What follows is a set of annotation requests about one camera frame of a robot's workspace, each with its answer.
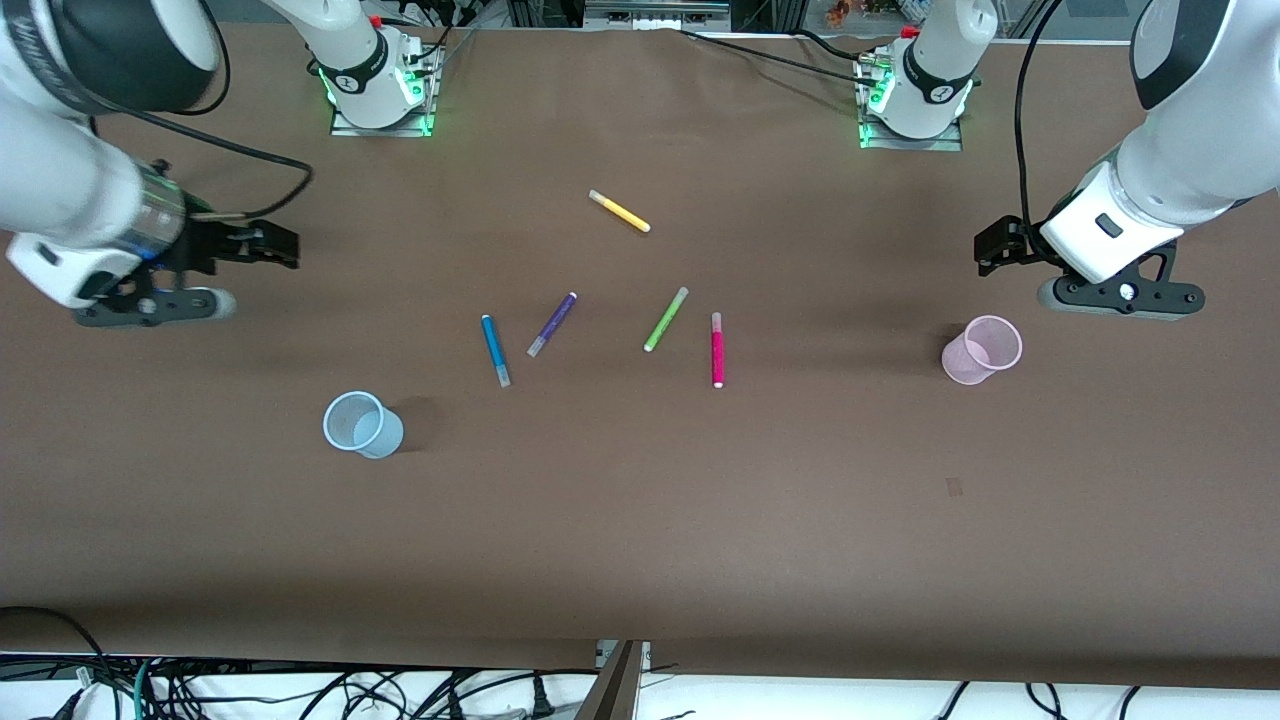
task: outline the green marker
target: green marker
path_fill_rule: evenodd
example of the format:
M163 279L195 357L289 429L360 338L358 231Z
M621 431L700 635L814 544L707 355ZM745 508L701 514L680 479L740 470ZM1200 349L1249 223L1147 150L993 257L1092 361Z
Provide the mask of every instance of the green marker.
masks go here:
M689 297L689 288L682 287L676 297L671 300L671 305L667 306L667 311L662 314L662 319L658 320L658 327L649 333L649 340L644 341L644 351L653 352L654 347L658 347L658 341L662 340L662 333L667 332L667 325L671 324L672 318L680 311L680 306L684 305L685 299Z

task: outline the pink plastic cup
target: pink plastic cup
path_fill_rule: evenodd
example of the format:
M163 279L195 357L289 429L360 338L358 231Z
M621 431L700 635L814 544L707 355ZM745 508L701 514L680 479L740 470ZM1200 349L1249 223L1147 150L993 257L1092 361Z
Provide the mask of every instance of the pink plastic cup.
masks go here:
M1018 364L1023 336L1012 323L996 315L974 318L960 337L942 350L942 369L963 386L975 386Z

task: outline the yellow marker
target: yellow marker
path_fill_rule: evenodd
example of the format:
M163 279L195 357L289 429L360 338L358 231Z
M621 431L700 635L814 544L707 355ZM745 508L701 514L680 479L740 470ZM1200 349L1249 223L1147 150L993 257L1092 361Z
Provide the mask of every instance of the yellow marker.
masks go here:
M591 200L595 200L596 202L599 202L609 213L613 213L614 215L617 215L617 217L622 218L623 220L631 223L631 227L634 227L635 229L637 229L640 232L649 232L649 223L646 223L646 222L641 220L640 218L635 217L635 214L631 213L631 210L627 210L622 205L618 205L617 202L609 200L608 197L600 195L599 192L595 192L594 190L590 192L590 197L591 197Z

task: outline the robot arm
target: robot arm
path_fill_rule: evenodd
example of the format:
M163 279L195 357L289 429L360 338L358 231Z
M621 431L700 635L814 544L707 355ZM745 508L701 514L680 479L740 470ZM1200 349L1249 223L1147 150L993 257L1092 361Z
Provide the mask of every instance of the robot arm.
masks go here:
M422 102L421 41L375 29L358 0L264 1L302 33L349 123L384 127ZM209 220L207 205L86 126L111 108L200 99L218 69L200 0L0 0L0 228L17 233L6 256L32 284L81 324L155 325L234 309L225 291L184 287L188 270L297 266L296 234ZM175 287L156 288L156 270L173 272Z
M1041 291L1055 310L1178 319L1203 293L1169 282L1175 241L1280 186L1280 4L1153 0L1130 60L1146 122L1030 237L1005 218L975 238L974 256L982 275L1012 263L1064 266ZM1151 258L1156 281L1137 270Z
M352 124L384 128L424 102L422 41L375 28L358 0L262 0L306 41L334 106Z
M868 109L902 137L942 135L964 111L998 24L992 0L937 0L918 37L888 46L891 73Z

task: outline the marker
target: marker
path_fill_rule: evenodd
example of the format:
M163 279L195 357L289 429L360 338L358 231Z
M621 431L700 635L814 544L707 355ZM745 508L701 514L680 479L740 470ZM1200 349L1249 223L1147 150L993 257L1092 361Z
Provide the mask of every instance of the marker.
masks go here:
M712 313L712 387L724 387L724 331L719 313Z
M671 324L672 318L676 316L676 313L680 310L680 306L685 302L686 297L689 297L689 288L680 288L680 292L677 292L676 297L672 299L671 305L667 306L667 311L662 314L662 319L658 320L658 327L649 333L649 340L644 341L645 352L653 352L653 348L658 347L658 341L662 340L662 333L667 332L667 325Z
M541 351L543 346L552 340L552 336L556 333L556 328L564 322L564 315L568 315L568 311L573 307L575 302L577 302L576 292L571 292L564 296L564 300L561 300L559 307L552 313L552 318L547 320L545 325L543 325L543 332L538 333L538 337L534 338L534 343L529 346L530 357L538 357L538 352Z
M493 369L498 372L498 384L511 387L511 375L507 374L507 360L502 356L502 346L498 345L498 331L493 328L493 318L481 315L480 327L484 328L484 341L489 346L489 359L493 360Z
M640 232L649 232L649 223L641 220L635 215L635 213L627 210L622 205L618 205L617 202L609 200L608 197L600 195L599 192L595 192L594 190L588 193L588 197L599 202L609 213L613 213L614 215L631 223L631 227L634 227L635 229Z

